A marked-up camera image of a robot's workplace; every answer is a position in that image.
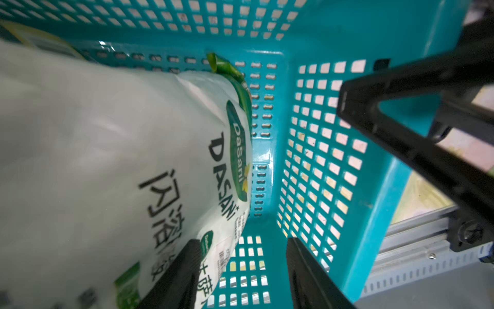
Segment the white green fertilizer bag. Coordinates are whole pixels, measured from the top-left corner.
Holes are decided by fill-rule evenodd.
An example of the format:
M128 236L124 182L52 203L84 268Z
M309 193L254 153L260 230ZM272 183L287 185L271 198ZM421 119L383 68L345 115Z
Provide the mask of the white green fertilizer bag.
M1 58L1 307L138 308L198 239L194 308L252 202L252 96L211 72L112 68L13 45Z

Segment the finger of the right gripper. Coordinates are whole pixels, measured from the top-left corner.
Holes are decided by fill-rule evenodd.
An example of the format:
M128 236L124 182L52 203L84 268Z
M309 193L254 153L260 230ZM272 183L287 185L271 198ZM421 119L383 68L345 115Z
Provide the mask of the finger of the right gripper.
M345 82L337 113L453 203L453 251L493 241L492 23L466 25L451 51Z

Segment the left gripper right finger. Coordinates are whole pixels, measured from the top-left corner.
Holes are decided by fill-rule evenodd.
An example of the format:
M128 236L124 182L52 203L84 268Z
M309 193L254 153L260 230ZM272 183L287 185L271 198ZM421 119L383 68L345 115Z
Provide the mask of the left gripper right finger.
M294 308L356 308L300 239L288 239L286 259Z

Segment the dark green fertilizer bag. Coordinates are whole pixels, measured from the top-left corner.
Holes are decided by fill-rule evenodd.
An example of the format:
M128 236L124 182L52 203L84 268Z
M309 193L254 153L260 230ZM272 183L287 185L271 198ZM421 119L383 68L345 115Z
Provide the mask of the dark green fertilizer bag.
M90 57L51 33L13 21L1 20L1 58L12 54L13 45L90 61Z

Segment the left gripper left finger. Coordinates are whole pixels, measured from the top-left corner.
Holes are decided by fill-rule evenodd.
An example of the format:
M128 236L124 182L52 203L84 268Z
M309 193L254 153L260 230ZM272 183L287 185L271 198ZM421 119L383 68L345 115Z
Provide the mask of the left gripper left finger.
M194 308L200 265L200 241L192 239L138 308Z

